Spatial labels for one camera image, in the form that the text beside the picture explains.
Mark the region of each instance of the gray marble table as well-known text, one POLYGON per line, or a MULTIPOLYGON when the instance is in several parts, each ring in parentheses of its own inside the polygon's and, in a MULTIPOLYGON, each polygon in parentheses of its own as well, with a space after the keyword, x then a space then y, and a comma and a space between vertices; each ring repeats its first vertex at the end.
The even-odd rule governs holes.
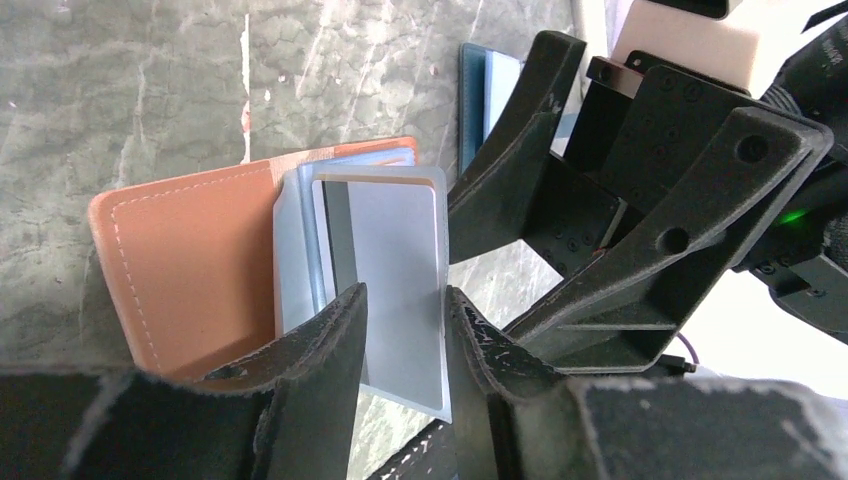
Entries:
MULTIPOLYGON (((459 44, 572 28, 569 0, 0 0, 0 362, 131 362, 97 193, 393 135, 450 184, 459 44)), ((558 280, 520 243, 451 270, 500 324, 558 280)), ((366 394, 357 415, 353 479, 429 421, 366 394)))

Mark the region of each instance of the brown leather wallet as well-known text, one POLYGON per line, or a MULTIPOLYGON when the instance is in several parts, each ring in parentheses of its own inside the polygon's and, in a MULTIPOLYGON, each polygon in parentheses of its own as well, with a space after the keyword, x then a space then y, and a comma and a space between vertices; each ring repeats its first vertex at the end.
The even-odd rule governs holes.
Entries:
POLYGON ((192 381, 274 340, 272 210, 283 174, 401 147, 415 150, 415 139, 319 148, 95 197, 89 224, 136 365, 192 381))

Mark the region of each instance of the black plastic mount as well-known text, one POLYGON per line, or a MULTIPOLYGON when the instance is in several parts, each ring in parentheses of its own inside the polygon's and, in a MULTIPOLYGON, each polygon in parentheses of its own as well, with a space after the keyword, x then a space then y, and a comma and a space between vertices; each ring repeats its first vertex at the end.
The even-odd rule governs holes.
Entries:
POLYGON ((833 139, 670 66, 629 72, 640 82, 632 100, 622 77, 590 68, 597 76, 560 161, 548 153, 558 112, 541 99, 567 91, 582 47, 537 36, 503 120, 450 192, 451 260, 524 239, 565 279, 505 332, 561 372, 638 372, 833 139))
POLYGON ((358 284, 177 385, 136 369, 0 369, 0 478, 343 479, 365 353, 358 284))
MULTIPOLYGON (((805 387, 569 377, 489 324, 459 289, 448 301, 460 479, 848 478, 838 414, 805 387)), ((402 471, 392 478, 452 478, 402 471)))
POLYGON ((846 333, 848 274, 820 246, 812 248, 760 265, 753 273, 788 313, 827 333, 846 333))

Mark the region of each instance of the card holder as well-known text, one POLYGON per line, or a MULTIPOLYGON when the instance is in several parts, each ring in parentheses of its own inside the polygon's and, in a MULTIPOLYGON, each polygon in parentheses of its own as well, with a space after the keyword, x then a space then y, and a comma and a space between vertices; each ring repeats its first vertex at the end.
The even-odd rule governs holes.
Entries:
POLYGON ((275 338, 273 206, 283 176, 411 137, 319 148, 104 192, 88 218, 133 361, 192 381, 275 338))
MULTIPOLYGON (((322 308, 320 302, 313 303, 317 297, 313 289, 332 298, 335 292, 364 282, 369 313, 363 388, 450 421, 444 343, 448 271, 444 172, 437 167, 322 162, 302 167, 299 173, 300 202, 293 194, 286 196, 284 189, 278 207, 286 210, 277 210, 277 218, 281 224, 295 223, 298 207, 304 218, 311 216, 298 234, 302 231, 304 245, 317 245, 320 258, 278 263, 282 280, 278 334, 296 328, 322 308), (313 200, 314 210, 303 208, 304 198, 313 200), (300 289, 287 283, 294 278, 300 289)), ((290 251, 291 236, 287 237, 278 250, 290 251)))

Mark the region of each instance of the screw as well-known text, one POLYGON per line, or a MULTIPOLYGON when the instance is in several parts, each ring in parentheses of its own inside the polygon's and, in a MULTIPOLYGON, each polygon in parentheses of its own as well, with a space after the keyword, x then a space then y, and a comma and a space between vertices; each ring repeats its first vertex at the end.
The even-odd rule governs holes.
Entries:
POLYGON ((677 79, 670 73, 665 74, 662 79, 662 84, 660 84, 660 90, 668 92, 673 90, 675 86, 677 86, 677 79))
POLYGON ((680 129, 677 127, 669 127, 669 129, 665 131, 665 138, 669 140, 677 140, 679 137, 680 129))
POLYGON ((704 87, 698 82, 691 82, 683 89, 683 99, 689 103, 697 102, 704 94, 704 87))

